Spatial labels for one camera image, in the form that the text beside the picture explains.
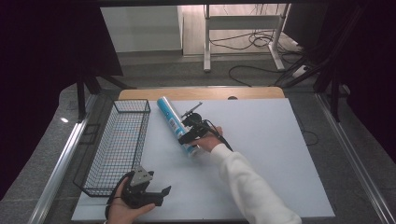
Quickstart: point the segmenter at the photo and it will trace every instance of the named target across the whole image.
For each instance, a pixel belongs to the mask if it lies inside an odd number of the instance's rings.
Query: white sleeve
[[[219,167],[220,178],[230,186],[236,205],[250,224],[302,223],[240,153],[219,144],[210,160]]]

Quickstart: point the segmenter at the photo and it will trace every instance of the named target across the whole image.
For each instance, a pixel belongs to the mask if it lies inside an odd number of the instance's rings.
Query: wire basket
[[[149,113],[148,100],[114,101],[96,150],[87,150],[75,176],[82,191],[108,197],[120,178],[140,165]]]

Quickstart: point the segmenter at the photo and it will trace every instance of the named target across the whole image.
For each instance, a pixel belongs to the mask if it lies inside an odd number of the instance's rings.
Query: wall
[[[102,7],[101,10],[116,52],[181,49],[180,7]]]

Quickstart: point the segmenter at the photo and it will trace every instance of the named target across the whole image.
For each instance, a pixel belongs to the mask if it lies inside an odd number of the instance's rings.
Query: white board
[[[195,112],[223,128],[233,150],[247,157],[291,210],[300,217],[334,217],[288,99],[201,102]],[[179,114],[184,114],[198,101],[172,103]],[[150,107],[141,162],[146,170],[155,172],[148,192],[168,186],[172,189],[163,206],[139,220],[243,219],[209,154],[189,158],[156,102],[150,102]],[[82,193],[73,220],[105,219],[105,204],[106,199],[92,199]]]

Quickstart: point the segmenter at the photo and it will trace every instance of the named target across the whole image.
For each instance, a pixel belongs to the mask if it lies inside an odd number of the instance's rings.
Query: blue spray can
[[[179,139],[183,134],[187,133],[189,130],[181,123],[180,115],[177,113],[176,109],[173,107],[172,103],[165,97],[161,97],[157,101],[158,107],[163,112],[163,115],[172,129],[175,137]],[[183,149],[187,152],[189,157],[195,155],[198,152],[198,147],[193,147],[188,144],[182,145]]]

